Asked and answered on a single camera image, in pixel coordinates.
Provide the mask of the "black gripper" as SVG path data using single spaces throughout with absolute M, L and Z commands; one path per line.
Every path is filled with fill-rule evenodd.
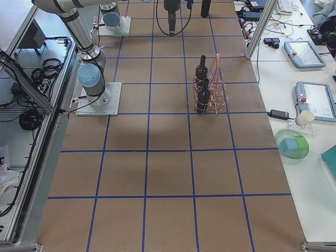
M 176 12 L 181 8 L 180 0 L 164 0 L 164 9 L 167 11 L 169 35 L 174 36 L 176 24 Z

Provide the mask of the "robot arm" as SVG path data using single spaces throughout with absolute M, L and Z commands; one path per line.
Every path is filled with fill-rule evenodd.
M 181 1 L 163 1 L 164 9 L 167 11 L 167 19 L 169 32 L 165 33 L 158 21 L 158 3 L 156 4 L 156 22 L 158 24 L 159 30 L 165 34 L 166 36 L 176 36 L 181 33 L 184 28 L 181 29 L 180 32 L 175 32 L 176 28 L 176 12 L 181 8 Z M 118 8 L 118 4 L 116 2 L 112 2 L 111 4 L 104 4 L 100 6 L 100 10 L 102 13 L 102 19 L 100 23 L 96 26 L 98 31 L 103 36 L 128 36 L 131 25 L 131 17 L 130 16 L 121 16 Z
M 106 64 L 104 52 L 95 44 L 79 16 L 78 9 L 105 1 L 32 1 L 41 10 L 56 14 L 65 24 L 79 49 L 82 65 L 77 78 L 84 88 L 90 106 L 98 108 L 109 102 L 103 71 Z

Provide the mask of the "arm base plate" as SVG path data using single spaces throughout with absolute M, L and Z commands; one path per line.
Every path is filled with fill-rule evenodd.
M 99 25 L 99 34 L 103 37 L 129 36 L 131 20 L 131 16 L 108 17 L 104 15 Z
M 86 97 L 79 100 L 79 109 L 76 110 L 76 115 L 117 116 L 119 112 L 122 83 L 106 82 L 105 87 L 104 93 L 97 101 L 95 101 L 94 97 L 87 97 L 84 88 L 82 88 L 81 95 Z

